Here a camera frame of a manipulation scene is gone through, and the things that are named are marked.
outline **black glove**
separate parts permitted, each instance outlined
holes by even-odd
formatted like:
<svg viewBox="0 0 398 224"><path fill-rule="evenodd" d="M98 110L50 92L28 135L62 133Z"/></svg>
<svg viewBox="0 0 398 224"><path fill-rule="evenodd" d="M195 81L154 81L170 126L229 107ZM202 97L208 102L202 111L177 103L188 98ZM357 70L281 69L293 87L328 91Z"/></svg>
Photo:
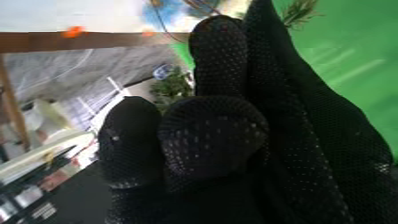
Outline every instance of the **black glove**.
<svg viewBox="0 0 398 224"><path fill-rule="evenodd" d="M243 23L201 22L190 52L201 97L163 120L140 98L106 117L106 222L392 223L389 148L297 54L270 0Z"/></svg>

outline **wooden beam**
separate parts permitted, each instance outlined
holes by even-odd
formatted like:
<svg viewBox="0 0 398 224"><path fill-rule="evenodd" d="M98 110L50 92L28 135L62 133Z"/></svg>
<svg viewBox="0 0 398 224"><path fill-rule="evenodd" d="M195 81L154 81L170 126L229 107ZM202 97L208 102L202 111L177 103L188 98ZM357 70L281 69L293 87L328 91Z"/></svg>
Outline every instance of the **wooden beam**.
<svg viewBox="0 0 398 224"><path fill-rule="evenodd" d="M188 33L170 33L186 42ZM64 38L62 32L2 33L0 53L62 51L92 48L135 47L176 43L163 33L144 36L142 33L83 33L76 38Z"/></svg>
<svg viewBox="0 0 398 224"><path fill-rule="evenodd" d="M14 92L12 92L12 86L3 66L3 57L0 54L0 84L3 87L3 94L2 94L2 101L3 101L3 107L5 107L5 113L9 116L10 122L14 122L16 126L16 132L19 135L21 143L25 151L28 151L28 134L26 134L26 127L25 127L25 119L21 115L21 110L16 102Z"/></svg>

